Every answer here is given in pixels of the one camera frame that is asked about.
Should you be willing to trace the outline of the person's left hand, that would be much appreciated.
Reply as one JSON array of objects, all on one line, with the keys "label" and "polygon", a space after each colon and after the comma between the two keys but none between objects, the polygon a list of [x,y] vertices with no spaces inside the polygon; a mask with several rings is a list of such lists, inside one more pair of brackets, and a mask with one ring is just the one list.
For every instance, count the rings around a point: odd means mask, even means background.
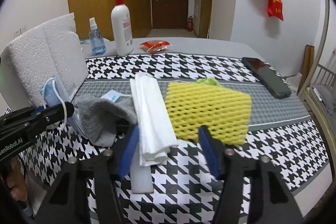
[{"label": "person's left hand", "polygon": [[10,163],[12,171],[7,176],[7,186],[16,201],[26,202],[28,200],[28,188],[21,172],[21,163],[17,157],[12,158]]}]

